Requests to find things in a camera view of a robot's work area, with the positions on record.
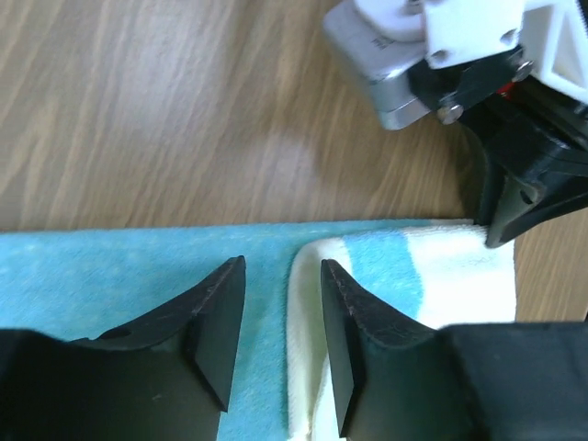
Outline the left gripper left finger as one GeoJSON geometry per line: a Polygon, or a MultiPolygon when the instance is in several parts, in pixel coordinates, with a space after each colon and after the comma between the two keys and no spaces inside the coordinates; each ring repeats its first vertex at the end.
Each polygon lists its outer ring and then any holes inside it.
{"type": "Polygon", "coordinates": [[[1,332],[4,440],[213,440],[232,390],[243,257],[96,339],[1,332]]]}

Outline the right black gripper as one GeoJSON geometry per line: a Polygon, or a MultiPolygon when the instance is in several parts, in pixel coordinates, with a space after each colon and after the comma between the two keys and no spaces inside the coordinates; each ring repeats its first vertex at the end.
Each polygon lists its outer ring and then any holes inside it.
{"type": "Polygon", "coordinates": [[[481,145],[484,177],[477,223],[498,248],[538,224],[587,207],[587,122],[571,100],[516,75],[524,51],[408,71],[411,92],[430,110],[462,107],[459,118],[481,145]]]}

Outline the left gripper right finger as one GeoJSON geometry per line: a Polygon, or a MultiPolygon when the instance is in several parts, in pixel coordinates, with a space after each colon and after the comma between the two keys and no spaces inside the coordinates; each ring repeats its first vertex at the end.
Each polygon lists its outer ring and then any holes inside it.
{"type": "Polygon", "coordinates": [[[348,440],[584,440],[587,326],[429,328],[321,265],[339,435],[348,440]]]}

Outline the yellow green towel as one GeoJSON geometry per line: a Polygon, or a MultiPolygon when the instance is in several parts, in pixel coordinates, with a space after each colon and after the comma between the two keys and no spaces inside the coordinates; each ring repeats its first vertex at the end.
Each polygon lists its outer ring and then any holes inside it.
{"type": "Polygon", "coordinates": [[[175,229],[3,233],[1,324],[96,337],[246,261],[222,440],[335,440],[320,267],[432,328],[515,318],[514,248],[468,220],[351,220],[175,229]]]}

